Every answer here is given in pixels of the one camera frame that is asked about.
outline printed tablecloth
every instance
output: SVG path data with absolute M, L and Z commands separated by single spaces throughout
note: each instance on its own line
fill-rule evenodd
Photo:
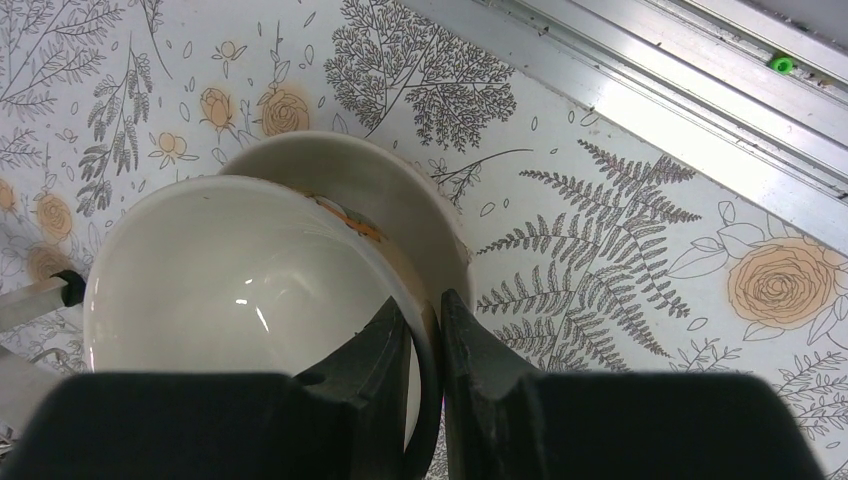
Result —
M 393 0 L 2 0 L 0 112 L 2 292 L 262 138 L 349 133 L 456 207 L 478 319 L 534 365 L 758 375 L 848 478 L 848 259 Z M 0 339 L 72 374 L 80 318 Z

